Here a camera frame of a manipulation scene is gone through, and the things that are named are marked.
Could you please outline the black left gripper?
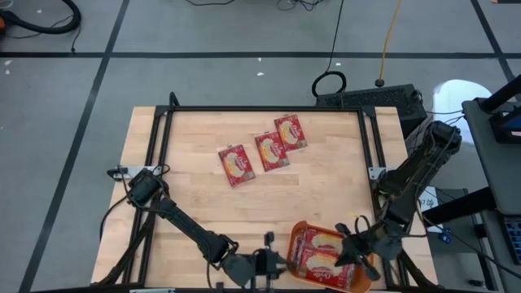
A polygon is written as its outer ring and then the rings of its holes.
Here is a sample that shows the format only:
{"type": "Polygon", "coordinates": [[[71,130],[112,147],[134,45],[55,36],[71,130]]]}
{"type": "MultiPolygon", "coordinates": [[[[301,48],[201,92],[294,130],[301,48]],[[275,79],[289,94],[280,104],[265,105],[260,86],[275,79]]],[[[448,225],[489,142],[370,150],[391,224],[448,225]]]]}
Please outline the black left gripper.
{"type": "Polygon", "coordinates": [[[282,256],[276,257],[271,250],[271,243],[274,241],[274,233],[268,232],[264,236],[264,248],[257,249],[252,254],[231,254],[223,261],[223,269],[226,275],[238,286],[245,286],[256,276],[264,275],[267,286],[270,287],[275,274],[282,275],[289,270],[287,265],[290,262],[282,256]]]}

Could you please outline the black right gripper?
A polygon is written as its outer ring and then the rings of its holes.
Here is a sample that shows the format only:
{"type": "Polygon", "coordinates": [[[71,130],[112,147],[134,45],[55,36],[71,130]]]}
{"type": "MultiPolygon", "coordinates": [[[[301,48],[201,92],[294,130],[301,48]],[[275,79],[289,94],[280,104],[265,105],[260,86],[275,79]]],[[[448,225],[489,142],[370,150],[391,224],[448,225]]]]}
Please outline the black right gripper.
{"type": "Polygon", "coordinates": [[[367,257],[376,254],[385,260],[394,260],[402,250],[403,235],[400,233],[389,234],[384,225],[373,225],[369,229],[355,234],[342,223],[336,224],[335,228],[344,236],[342,250],[335,266],[356,265],[371,281],[378,281],[381,275],[370,264],[367,257]]]}

